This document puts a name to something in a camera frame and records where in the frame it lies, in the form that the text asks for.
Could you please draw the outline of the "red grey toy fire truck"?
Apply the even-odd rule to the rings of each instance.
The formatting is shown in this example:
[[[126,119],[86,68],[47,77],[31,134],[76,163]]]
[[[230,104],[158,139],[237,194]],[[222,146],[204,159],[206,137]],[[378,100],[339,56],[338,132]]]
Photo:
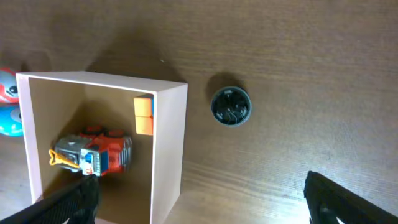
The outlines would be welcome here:
[[[123,130],[87,126],[78,134],[60,138],[49,150],[49,164],[98,177],[127,171],[132,138]]]

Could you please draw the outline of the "small black round container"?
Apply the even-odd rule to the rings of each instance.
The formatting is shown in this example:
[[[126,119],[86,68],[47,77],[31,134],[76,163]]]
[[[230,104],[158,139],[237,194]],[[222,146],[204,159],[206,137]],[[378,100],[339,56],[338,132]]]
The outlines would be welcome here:
[[[220,124],[230,128],[238,127],[250,118],[252,101],[244,89],[226,86],[213,95],[211,113]]]

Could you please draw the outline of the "blue grey toy ball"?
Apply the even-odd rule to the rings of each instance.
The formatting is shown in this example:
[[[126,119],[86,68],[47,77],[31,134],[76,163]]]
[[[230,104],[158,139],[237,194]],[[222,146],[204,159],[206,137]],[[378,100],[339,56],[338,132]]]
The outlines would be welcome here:
[[[19,104],[1,105],[1,134],[10,137],[23,136]]]

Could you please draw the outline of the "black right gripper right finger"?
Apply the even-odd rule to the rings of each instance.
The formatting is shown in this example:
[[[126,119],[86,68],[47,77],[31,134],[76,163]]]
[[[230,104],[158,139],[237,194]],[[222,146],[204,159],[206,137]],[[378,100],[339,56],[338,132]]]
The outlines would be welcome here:
[[[308,172],[303,191],[311,224],[397,224],[397,217],[318,172]]]

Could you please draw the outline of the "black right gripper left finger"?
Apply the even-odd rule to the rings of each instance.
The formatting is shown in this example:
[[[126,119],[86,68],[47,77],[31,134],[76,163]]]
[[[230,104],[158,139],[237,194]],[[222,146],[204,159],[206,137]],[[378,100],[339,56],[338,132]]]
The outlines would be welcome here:
[[[94,224],[100,203],[100,183],[89,175],[51,196],[1,220],[1,224]]]

